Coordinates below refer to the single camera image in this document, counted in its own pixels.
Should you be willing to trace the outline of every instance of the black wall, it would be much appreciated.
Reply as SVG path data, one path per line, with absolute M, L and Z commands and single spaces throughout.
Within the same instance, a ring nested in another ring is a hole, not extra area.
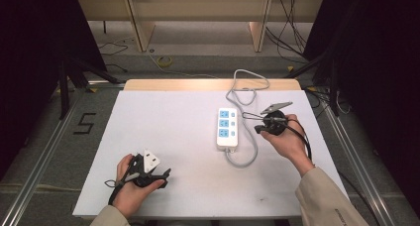
M 58 67 L 77 83 L 84 69 L 69 57 L 106 67 L 77 0 L 0 0 L 0 20 L 1 178 L 57 87 Z
M 419 0 L 363 0 L 359 19 L 335 55 L 338 84 L 363 122 L 379 156 L 420 216 L 420 3 Z M 326 6 L 334 9 L 332 0 Z M 334 11 L 320 12 L 316 41 Z M 312 43 L 311 52 L 324 51 Z M 330 73 L 328 67 L 324 73 Z

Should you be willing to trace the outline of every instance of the black device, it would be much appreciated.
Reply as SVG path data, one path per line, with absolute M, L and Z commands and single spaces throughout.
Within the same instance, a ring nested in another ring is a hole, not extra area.
M 146 187 L 155 180 L 164 179 L 164 183 L 159 188 L 165 188 L 167 185 L 166 179 L 169 177 L 170 169 L 167 169 L 161 175 L 152 175 L 152 172 L 156 169 L 159 163 L 160 160 L 148 150 L 145 150 L 144 156 L 141 154 L 135 155 L 130 160 L 129 167 L 124 173 L 124 176 L 119 181 L 115 182 L 115 187 L 109 197 L 108 204 L 113 204 L 115 197 L 123 188 L 124 184 L 131 180 L 138 187 Z
M 287 125 L 287 119 L 284 116 L 283 112 L 276 110 L 273 111 L 262 119 L 263 125 L 256 125 L 254 129 L 256 129 L 257 133 L 259 134 L 261 131 L 267 131 L 273 135 L 280 135 Z
M 170 169 L 167 169 L 162 175 L 152 175 L 155 169 L 156 168 L 145 170 L 144 157 L 140 154 L 137 154 L 135 157 L 133 157 L 129 166 L 129 175 L 139 175 L 133 178 L 133 183 L 138 187 L 146 187 L 153 183 L 155 180 L 164 179 L 164 184 L 162 184 L 160 188 L 165 188 L 167 185 L 166 179 L 169 177 Z

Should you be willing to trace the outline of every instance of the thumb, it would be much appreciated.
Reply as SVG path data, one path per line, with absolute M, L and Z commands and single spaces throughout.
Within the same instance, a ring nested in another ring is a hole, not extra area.
M 154 182 L 152 182 L 148 186 L 144 187 L 143 191 L 145 191 L 146 194 L 150 194 L 153 191 L 155 191 L 156 189 L 158 189 L 163 184 L 164 184 L 164 179 L 155 180 Z
M 270 134 L 269 132 L 267 132 L 267 131 L 261 131 L 260 132 L 260 134 L 261 134 L 261 136 L 263 137 L 263 138 L 265 138 L 267 141 L 269 141 L 270 143 L 271 143 L 271 139 L 274 137 L 274 135 L 272 135 L 272 134 Z

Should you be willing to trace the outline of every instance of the aluminum rail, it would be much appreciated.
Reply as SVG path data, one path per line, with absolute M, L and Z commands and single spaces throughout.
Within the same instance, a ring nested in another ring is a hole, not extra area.
M 78 90 L 76 92 L 74 102 L 70 106 L 70 109 L 68 110 L 67 114 L 62 120 L 58 121 L 58 124 L 56 125 L 45 149 L 41 153 L 40 158 L 38 159 L 33 170 L 31 171 L 31 174 L 29 175 L 27 181 L 19 191 L 18 196 L 15 198 L 14 202 L 10 206 L 6 217 L 3 219 L 2 226 L 18 225 L 20 219 L 22 218 L 25 212 L 26 207 L 29 204 L 29 201 L 31 200 L 35 192 L 35 189 L 37 188 L 38 183 L 43 177 L 43 174 L 46 171 L 46 168 L 49 165 L 51 158 L 53 157 L 55 149 L 59 145 L 62 135 L 65 132 L 68 123 L 71 120 L 71 116 L 74 112 L 74 109 L 77 106 L 80 98 L 83 96 L 83 93 L 84 92 L 82 90 Z
M 337 118 L 330 107 L 327 107 L 326 103 L 322 102 L 324 108 L 326 108 L 328 119 L 340 140 L 340 143 L 349 159 L 353 171 L 361 184 L 361 187 L 366 195 L 367 201 L 370 203 L 371 208 L 381 226 L 396 225 L 392 216 L 389 213 L 386 203 L 383 201 L 379 191 L 374 185 L 370 178 L 367 169 L 362 163 L 358 152 L 355 149 L 349 135 L 346 132 L 340 118 Z

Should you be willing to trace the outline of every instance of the black wrist strap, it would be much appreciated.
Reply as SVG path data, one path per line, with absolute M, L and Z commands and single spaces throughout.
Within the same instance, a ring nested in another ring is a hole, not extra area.
M 115 197 L 117 197 L 118 192 L 123 188 L 124 184 L 120 183 L 117 186 L 115 186 L 114 190 L 112 191 L 111 196 L 108 200 L 108 205 L 113 205 Z

